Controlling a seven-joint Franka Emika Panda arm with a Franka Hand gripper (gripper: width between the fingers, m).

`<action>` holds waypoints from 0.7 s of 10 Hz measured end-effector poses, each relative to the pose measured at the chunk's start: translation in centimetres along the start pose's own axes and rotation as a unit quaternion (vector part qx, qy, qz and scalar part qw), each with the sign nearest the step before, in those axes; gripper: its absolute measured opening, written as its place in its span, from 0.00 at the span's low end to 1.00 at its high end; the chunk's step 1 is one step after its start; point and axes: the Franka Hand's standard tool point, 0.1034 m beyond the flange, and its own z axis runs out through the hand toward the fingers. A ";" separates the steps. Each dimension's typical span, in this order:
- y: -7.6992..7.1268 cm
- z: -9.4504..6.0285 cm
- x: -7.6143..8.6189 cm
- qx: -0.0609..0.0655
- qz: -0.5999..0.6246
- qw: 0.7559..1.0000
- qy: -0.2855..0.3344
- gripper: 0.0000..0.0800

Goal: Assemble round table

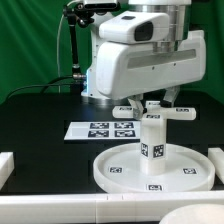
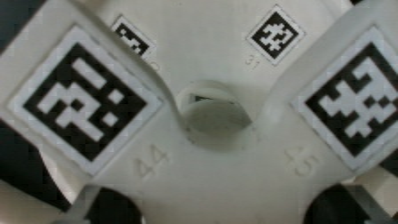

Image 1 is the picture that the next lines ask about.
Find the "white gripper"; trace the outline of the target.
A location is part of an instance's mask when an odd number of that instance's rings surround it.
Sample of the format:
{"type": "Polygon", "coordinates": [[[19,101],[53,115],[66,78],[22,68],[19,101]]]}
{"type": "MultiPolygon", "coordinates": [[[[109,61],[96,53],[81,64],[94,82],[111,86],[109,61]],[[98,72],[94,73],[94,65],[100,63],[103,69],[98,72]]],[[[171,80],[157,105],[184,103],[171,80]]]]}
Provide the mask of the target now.
{"type": "Polygon", "coordinates": [[[176,50],[156,50],[168,36],[169,25],[166,13],[126,11],[99,27],[104,43],[97,54],[97,89],[111,99],[130,96],[136,120],[144,111],[142,93],[167,88],[163,104],[173,107],[178,85],[198,81],[205,74],[206,45],[201,30],[190,31],[176,50]]]}

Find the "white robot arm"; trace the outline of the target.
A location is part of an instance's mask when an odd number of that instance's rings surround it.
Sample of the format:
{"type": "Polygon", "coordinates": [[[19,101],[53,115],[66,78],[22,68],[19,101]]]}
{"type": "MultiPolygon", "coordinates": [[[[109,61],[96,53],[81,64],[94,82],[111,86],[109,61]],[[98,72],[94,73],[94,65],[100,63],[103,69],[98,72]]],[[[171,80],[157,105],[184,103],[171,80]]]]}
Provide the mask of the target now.
{"type": "Polygon", "coordinates": [[[173,102],[180,85],[203,78],[204,32],[189,29],[191,0],[128,0],[130,9],[113,16],[120,2],[83,1],[96,20],[88,92],[128,100],[128,106],[113,109],[113,116],[139,120],[145,93],[165,89],[173,102]]]}

